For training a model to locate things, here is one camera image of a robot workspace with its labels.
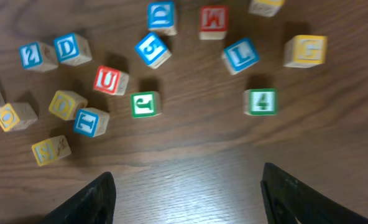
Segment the yellow S block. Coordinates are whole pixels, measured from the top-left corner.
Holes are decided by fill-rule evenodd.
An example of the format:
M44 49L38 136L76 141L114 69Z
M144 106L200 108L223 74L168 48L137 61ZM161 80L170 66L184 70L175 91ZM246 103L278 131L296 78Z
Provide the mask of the yellow S block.
M64 135L35 143L31 149L39 166L45 166L71 154L71 149Z

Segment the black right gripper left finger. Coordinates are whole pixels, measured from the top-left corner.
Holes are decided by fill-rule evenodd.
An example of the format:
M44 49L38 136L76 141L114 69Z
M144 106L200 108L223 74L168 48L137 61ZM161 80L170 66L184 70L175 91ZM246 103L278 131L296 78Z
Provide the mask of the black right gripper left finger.
M41 220L40 224L112 224L116 185L104 172Z

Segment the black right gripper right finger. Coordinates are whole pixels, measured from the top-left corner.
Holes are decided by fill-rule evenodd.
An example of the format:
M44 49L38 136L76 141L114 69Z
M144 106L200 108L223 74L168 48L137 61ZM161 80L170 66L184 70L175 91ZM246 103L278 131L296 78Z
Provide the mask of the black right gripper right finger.
M368 218L332 201L275 164L264 164L260 182L269 224L368 224Z

